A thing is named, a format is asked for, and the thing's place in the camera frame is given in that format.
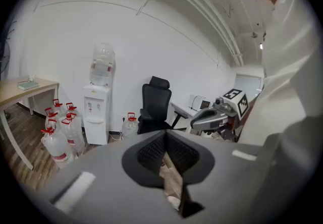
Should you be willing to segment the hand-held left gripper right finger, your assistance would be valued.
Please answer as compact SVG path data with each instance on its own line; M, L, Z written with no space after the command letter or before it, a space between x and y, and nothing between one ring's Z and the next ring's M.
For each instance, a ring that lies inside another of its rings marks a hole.
M184 132L166 130L166 152L181 175L183 185L199 184L214 167L214 156Z

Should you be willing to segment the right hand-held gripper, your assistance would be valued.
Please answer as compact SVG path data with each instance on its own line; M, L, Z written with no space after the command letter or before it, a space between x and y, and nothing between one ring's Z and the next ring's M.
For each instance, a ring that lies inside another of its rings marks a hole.
M199 111L191 120L194 130L231 129L237 125L249 110L244 91L231 89L215 99L211 107Z

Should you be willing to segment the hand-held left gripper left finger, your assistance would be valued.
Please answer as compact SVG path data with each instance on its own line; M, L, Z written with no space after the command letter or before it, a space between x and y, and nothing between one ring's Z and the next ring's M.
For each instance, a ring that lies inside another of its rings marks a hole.
M142 187L164 187L159 172L166 153L165 134L161 130L136 136L122 156L124 172Z

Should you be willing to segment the white water dispenser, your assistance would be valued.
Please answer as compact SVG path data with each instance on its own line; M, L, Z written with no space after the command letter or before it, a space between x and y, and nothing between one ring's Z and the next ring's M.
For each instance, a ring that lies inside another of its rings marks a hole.
M106 145L109 136L112 89L90 84L83 88L83 92L83 122L87 143Z

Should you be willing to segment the person's right forearm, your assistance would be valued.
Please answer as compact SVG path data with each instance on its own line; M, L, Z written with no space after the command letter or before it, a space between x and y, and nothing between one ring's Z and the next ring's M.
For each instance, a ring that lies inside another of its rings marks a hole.
M252 112L252 109L253 109L253 107L254 107L254 105L251 105L250 106L250 109L248 110L248 112L246 113L246 115L245 115L245 118L244 118L244 123L246 123L247 122L247 120L248 120L248 118L249 118L249 116L250 116L250 113Z

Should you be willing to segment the clear bottle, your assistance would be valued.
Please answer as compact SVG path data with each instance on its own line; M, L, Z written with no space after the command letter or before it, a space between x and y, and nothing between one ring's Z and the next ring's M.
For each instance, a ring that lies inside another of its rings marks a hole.
M115 52L111 44L99 43L94 46L90 67L90 83L97 86L111 86Z

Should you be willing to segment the white box appliance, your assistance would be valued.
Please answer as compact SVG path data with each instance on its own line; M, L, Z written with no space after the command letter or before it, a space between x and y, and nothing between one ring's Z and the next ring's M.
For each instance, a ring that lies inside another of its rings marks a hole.
M192 110L199 111L200 110L200 107L201 107L202 101L203 101L203 97L202 96L191 94L190 97L189 97L188 106Z

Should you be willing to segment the white desk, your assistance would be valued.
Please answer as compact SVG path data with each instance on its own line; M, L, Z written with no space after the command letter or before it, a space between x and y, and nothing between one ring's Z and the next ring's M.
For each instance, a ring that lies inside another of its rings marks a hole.
M198 111L195 111L191 108L189 108L186 105L182 105L178 102L173 102L171 101L171 105L174 108L174 110L178 113L181 113L182 115L186 115L186 133L190 133L192 128L191 128L191 120L194 118L194 116L198 113Z

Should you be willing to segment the black mesh office chair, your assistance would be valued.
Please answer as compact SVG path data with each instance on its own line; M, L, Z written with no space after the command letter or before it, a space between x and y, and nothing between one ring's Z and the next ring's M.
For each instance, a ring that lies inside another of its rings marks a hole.
M180 118L187 119L185 113L175 110L176 118L169 125L167 120L169 102L172 96L168 80L153 76L148 84L142 86L143 106L138 118L138 134L173 129Z

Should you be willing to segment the frosted glass door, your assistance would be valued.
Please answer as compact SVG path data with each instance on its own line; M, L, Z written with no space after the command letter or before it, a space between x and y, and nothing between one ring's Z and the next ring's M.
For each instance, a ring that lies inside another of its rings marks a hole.
M261 77L237 74L234 88L245 92L248 101L254 100L262 91Z

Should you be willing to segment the person's white shirt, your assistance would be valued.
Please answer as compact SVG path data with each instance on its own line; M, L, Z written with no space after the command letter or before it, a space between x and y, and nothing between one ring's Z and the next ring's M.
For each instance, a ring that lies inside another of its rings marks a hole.
M264 88L243 126L240 143L262 146L269 135L305 118L290 80L320 47L318 24L305 1L277 0L262 51Z

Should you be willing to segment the green book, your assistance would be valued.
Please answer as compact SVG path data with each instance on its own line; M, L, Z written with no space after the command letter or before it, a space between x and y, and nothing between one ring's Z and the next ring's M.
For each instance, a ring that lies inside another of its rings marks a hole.
M39 84L38 82L34 82L34 81L28 81L28 82L20 82L18 83L18 88L20 90L29 90L35 87L38 87Z

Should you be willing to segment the wooden table white legs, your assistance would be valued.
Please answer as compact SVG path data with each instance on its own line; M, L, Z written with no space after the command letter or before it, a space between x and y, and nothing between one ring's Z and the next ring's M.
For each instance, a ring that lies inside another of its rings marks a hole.
M15 152L19 155L20 159L24 162L24 164L30 170L32 170L33 165L27 159L23 151L20 149L18 143L16 142L11 132L8 121L5 116L5 110L13 104L16 104L26 99L28 100L28 108L30 114L33 115L33 97L50 90L54 90L54 98L58 98L59 83L36 77L34 81L38 83L37 87L28 90L19 89L18 84L23 83L26 79L27 77L25 76L0 81L0 121Z

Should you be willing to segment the black coat rack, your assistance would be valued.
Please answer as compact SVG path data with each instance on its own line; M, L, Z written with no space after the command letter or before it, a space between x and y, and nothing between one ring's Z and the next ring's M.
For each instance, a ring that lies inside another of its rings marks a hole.
M0 40L7 40L7 37L9 35L9 33L11 33L12 31L14 31L14 28L12 28L12 26L16 23L17 21L11 21L11 22L7 22L6 25L4 26L4 29L2 30L1 33L1 37Z

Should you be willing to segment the thin white wall conduit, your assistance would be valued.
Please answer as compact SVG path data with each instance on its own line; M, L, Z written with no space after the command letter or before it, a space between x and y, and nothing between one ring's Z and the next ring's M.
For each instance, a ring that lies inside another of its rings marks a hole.
M146 12L144 10L139 11L135 6L127 6L121 2L114 3L95 0L41 2L37 5L36 9L69 4L76 5L77 9L82 8L85 4L100 4L112 6L118 11L121 9L127 9L131 12L131 15L136 18L147 16L181 34L205 53L216 65L220 66L222 69L225 68L221 66L220 63L220 58L224 58L224 55L226 54L226 48L220 48L221 42L218 40L220 35L216 32L216 28L196 10L194 10L193 15L190 15L188 13L188 8L178 12L170 6L153 2L155 7Z

